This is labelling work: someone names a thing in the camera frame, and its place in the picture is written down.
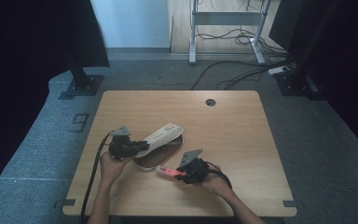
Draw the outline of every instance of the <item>white wall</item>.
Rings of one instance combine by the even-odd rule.
[[[107,48],[168,48],[167,0],[91,0]]]

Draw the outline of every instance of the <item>metal rack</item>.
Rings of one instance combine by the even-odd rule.
[[[198,12],[197,4],[199,0],[192,0],[191,10],[191,38],[189,62],[196,63],[196,29],[198,25],[248,25],[258,26],[255,38],[251,38],[252,48],[258,63],[265,64],[258,42],[264,22],[269,11],[269,2],[266,0],[265,6],[260,12]]]

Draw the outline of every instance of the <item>white object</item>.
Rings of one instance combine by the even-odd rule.
[[[168,123],[164,127],[158,129],[154,133],[150,134],[148,137],[144,139],[150,145],[149,149],[146,151],[140,151],[135,158],[143,157],[149,154],[154,149],[161,147],[173,139],[179,137],[183,132],[183,127]]]
[[[275,74],[278,74],[278,73],[282,73],[282,72],[287,72],[289,71],[290,69],[286,66],[282,66],[282,67],[277,67],[277,68],[271,68],[268,70],[268,74],[270,76],[273,76]]]

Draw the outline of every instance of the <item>gray carpet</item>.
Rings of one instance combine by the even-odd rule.
[[[205,56],[190,65],[187,57],[161,52],[110,52],[109,58],[111,68],[85,69],[87,74],[104,75],[96,96],[59,100],[72,80],[70,73],[49,82],[45,106],[0,175],[0,223],[77,223],[77,217],[62,213],[62,201],[104,91],[189,90],[207,66],[231,59]],[[219,81],[253,69],[219,64],[204,74],[195,90],[216,90]],[[348,126],[325,101],[283,97],[274,77],[266,73],[260,81],[249,78],[229,90],[260,94],[298,209],[295,217],[266,221],[358,223],[358,140]]]

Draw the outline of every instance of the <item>wooden table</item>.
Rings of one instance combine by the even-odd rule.
[[[215,100],[214,106],[206,104]],[[177,168],[183,153],[202,148],[199,158],[220,165],[235,192],[261,217],[292,217],[293,202],[282,163],[255,91],[107,91],[103,95],[87,143],[69,189],[66,215],[78,216],[90,180],[96,151],[104,136],[121,126],[140,141],[167,123],[184,127],[184,144],[165,163]],[[99,183],[95,176],[86,214]],[[115,216],[232,217],[229,206],[203,189],[186,185],[154,170],[129,163],[111,191]]]

